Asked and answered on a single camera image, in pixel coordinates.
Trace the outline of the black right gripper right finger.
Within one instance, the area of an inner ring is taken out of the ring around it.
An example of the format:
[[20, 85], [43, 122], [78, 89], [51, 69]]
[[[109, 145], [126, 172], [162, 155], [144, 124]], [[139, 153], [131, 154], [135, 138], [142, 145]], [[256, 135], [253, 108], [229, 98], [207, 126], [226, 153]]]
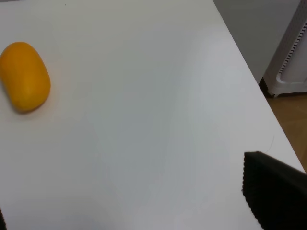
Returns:
[[242, 193], [264, 230], [307, 228], [307, 175], [260, 151], [245, 152]]

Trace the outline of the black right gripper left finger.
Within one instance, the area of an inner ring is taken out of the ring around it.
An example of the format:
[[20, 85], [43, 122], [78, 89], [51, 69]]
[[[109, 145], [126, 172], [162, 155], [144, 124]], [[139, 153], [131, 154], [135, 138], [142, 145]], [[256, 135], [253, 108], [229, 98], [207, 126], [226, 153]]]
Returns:
[[4, 220], [4, 216], [2, 214], [1, 209], [0, 209], [0, 230], [7, 230], [6, 222]]

